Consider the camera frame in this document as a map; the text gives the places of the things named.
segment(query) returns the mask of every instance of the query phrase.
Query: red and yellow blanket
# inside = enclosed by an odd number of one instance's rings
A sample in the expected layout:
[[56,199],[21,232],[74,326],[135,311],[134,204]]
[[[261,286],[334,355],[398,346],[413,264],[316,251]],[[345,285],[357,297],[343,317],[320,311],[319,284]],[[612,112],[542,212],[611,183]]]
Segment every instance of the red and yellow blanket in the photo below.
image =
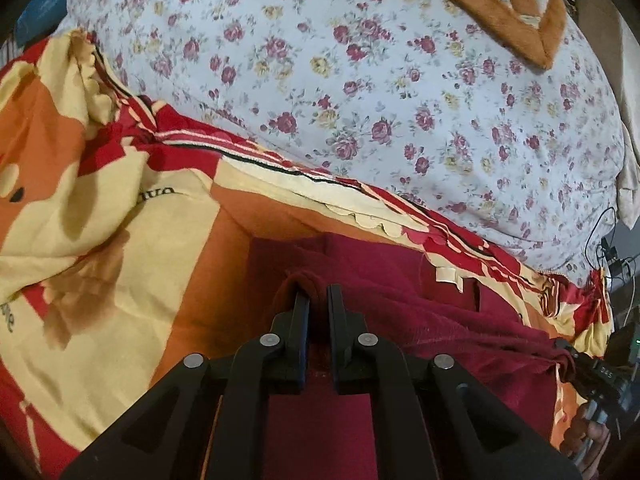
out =
[[[255,237],[404,246],[452,294],[475,280],[524,325],[604,352],[598,272],[577,288],[384,190],[132,96],[79,31],[0,76],[0,417],[48,478],[185,354],[230,354],[268,327],[242,301]],[[576,403],[558,383],[555,445]]]

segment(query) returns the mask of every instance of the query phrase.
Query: maroon towel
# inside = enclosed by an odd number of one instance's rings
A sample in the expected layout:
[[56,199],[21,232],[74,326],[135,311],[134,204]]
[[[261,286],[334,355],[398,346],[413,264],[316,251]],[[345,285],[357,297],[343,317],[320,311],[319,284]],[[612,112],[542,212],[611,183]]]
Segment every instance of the maroon towel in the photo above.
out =
[[301,286],[311,298],[308,386],[302,396],[274,396],[266,435],[265,480],[374,480],[367,396],[332,391],[326,360],[326,288],[342,285],[345,307],[365,315],[370,332],[405,353],[455,357],[540,435],[548,438],[556,402],[556,363],[568,354],[545,332],[522,325],[514,309],[476,280],[463,293],[436,283],[418,251],[333,234],[297,242],[255,239],[247,267],[248,300],[265,322],[292,305]]

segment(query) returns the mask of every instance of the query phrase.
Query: floral bedsheet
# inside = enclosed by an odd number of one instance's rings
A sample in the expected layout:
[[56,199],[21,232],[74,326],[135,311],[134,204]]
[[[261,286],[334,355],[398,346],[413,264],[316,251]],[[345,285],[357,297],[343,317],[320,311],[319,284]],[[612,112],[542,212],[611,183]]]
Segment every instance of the floral bedsheet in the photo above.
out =
[[[616,204],[615,98],[569,19],[529,67],[448,0],[68,0],[135,92],[424,204],[579,285]],[[612,226],[598,225],[593,248]]]

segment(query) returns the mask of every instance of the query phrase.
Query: metal screw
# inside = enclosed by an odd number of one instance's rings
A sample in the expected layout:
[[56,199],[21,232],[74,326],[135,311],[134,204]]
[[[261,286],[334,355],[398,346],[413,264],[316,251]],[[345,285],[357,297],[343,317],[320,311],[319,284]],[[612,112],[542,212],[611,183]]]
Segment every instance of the metal screw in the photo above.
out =
[[436,366],[438,368],[441,368],[442,370],[449,370],[450,368],[453,368],[453,365],[456,363],[453,357],[451,357],[449,354],[438,354],[434,358],[433,362],[436,363]]
[[197,368],[204,362],[200,354],[189,354],[182,361],[187,368]]
[[369,333],[360,334],[358,336],[358,343],[362,346],[375,346],[378,344],[378,336]]
[[278,334],[265,334],[260,338],[262,346],[276,346],[280,342]]

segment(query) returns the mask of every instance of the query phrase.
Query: human hand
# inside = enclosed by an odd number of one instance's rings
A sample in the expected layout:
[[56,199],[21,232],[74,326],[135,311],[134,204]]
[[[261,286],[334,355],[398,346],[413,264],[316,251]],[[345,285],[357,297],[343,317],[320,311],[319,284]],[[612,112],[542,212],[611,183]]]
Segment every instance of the human hand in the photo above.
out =
[[560,452],[569,456],[577,453],[585,439],[593,440],[591,448],[585,457],[577,464],[583,480],[591,480],[598,472],[598,464],[604,455],[610,440],[609,428],[592,420],[584,419],[587,404],[583,404],[576,413],[571,426],[564,432],[564,440],[560,444]]

